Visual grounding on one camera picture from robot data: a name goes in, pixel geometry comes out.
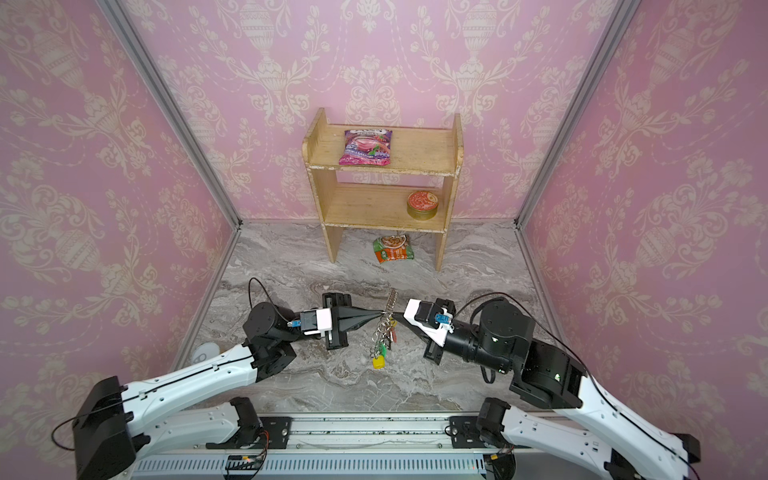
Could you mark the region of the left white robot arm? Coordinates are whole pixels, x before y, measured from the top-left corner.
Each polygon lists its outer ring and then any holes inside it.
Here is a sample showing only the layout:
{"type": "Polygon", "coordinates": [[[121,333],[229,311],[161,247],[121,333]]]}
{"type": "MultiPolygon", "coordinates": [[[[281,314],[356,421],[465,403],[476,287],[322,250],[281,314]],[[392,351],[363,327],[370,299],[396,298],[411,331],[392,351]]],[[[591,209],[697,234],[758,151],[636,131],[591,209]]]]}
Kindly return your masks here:
{"type": "Polygon", "coordinates": [[[220,413],[182,412],[280,373],[296,357],[295,342],[327,335],[331,348],[343,348],[349,331],[382,314],[352,306],[347,294],[327,294],[323,307],[299,313],[267,300],[251,308],[243,342],[224,353],[152,379],[123,384],[111,376],[99,381],[67,421],[77,478],[110,479],[143,456],[187,444],[267,449],[268,430],[243,397],[224,403],[220,413]]]}

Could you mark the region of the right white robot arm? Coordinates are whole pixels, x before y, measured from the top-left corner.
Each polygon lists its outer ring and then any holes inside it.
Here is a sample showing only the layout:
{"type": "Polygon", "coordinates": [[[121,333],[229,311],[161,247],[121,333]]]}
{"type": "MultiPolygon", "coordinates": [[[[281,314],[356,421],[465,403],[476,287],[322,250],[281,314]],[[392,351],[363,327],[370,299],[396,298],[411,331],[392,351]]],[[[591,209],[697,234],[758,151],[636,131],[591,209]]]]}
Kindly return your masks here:
{"type": "Polygon", "coordinates": [[[537,340],[535,321],[503,297],[481,303],[478,323],[461,322],[454,305],[412,299],[393,319],[421,336],[425,355],[444,353],[486,372],[511,377],[509,389],[528,404],[574,422],[537,419],[488,398],[476,428],[490,444],[533,448],[590,471],[600,479],[696,479],[699,441],[655,427],[617,400],[564,348],[537,340]]]}

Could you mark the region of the yellow key tag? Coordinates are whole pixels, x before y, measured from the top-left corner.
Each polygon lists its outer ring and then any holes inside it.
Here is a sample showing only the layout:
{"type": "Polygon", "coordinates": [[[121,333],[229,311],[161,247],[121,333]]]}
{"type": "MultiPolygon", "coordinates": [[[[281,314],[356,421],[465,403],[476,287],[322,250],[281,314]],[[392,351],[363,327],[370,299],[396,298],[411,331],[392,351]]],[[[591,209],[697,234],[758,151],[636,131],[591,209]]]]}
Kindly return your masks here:
{"type": "Polygon", "coordinates": [[[379,370],[386,366],[386,359],[384,356],[376,356],[372,359],[372,366],[374,369],[379,370]]]}

